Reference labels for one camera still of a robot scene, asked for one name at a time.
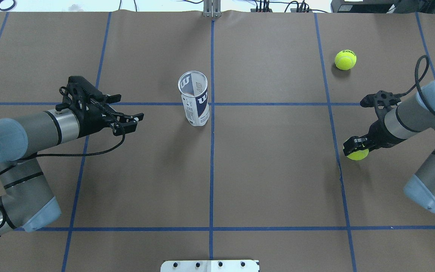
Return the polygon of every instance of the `metal bracket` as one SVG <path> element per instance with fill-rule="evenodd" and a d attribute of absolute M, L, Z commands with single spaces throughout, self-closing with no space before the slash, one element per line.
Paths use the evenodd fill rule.
<path fill-rule="evenodd" d="M 221 0 L 204 0 L 204 17 L 221 17 Z"/>
<path fill-rule="evenodd" d="M 160 272 L 259 272 L 258 260 L 165 261 Z"/>

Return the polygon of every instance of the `yellow tennis ball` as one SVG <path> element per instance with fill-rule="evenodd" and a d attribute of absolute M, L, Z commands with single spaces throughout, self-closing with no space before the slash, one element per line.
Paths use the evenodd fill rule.
<path fill-rule="evenodd" d="M 359 161 L 359 160 L 363 160 L 365 157 L 367 157 L 369 151 L 368 149 L 366 150 L 357 150 L 354 153 L 351 153 L 347 156 L 347 158 L 354 160 L 354 161 Z"/>
<path fill-rule="evenodd" d="M 335 57 L 335 66 L 341 70 L 349 70 L 355 66 L 357 56 L 352 50 L 342 50 Z"/>

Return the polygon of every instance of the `robotic arm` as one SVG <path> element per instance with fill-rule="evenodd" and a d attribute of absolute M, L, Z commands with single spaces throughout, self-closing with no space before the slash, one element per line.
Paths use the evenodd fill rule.
<path fill-rule="evenodd" d="M 81 76 L 70 76 L 60 93 L 63 102 L 54 110 L 0 119 L 0 179 L 6 192 L 0 196 L 0 236 L 17 227 L 35 231 L 62 213 L 37 157 L 110 152 L 143 119 L 143 113 L 130 116 L 113 110 L 109 104 L 119 102 L 121 95 L 104 95 Z M 115 136 L 122 136 L 121 142 L 109 150 L 85 155 L 37 154 L 105 127 L 111 127 Z"/>
<path fill-rule="evenodd" d="M 411 88 L 418 90 L 414 97 L 401 103 L 400 98 L 409 92 L 393 94 L 379 91 L 363 98 L 360 105 L 374 107 L 378 120 L 370 126 L 368 134 L 353 136 L 344 143 L 345 156 L 359 160 L 368 151 L 391 148 L 428 128 L 435 130 L 435 80 L 421 89 L 417 70 L 422 59 L 426 59 L 429 66 L 426 56 L 419 58 L 416 84 Z M 406 184 L 404 193 L 418 205 L 435 213 L 435 149 Z"/>

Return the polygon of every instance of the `wilson logo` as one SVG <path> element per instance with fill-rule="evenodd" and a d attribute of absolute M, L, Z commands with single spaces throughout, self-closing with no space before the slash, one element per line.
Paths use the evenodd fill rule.
<path fill-rule="evenodd" d="M 202 103 L 206 102 L 206 100 L 207 100 L 207 93 L 204 94 L 204 96 L 199 98 L 197 101 L 199 102 L 199 104 L 202 104 Z"/>
<path fill-rule="evenodd" d="M 181 81 L 181 88 L 184 88 L 189 83 L 190 76 L 187 76 L 185 79 Z"/>

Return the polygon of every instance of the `tennis ball can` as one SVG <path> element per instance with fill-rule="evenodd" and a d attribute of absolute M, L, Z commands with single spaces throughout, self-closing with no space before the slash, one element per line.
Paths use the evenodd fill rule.
<path fill-rule="evenodd" d="M 207 78 L 197 71 L 183 74 L 178 82 L 186 118 L 193 126 L 204 126 L 209 119 Z"/>

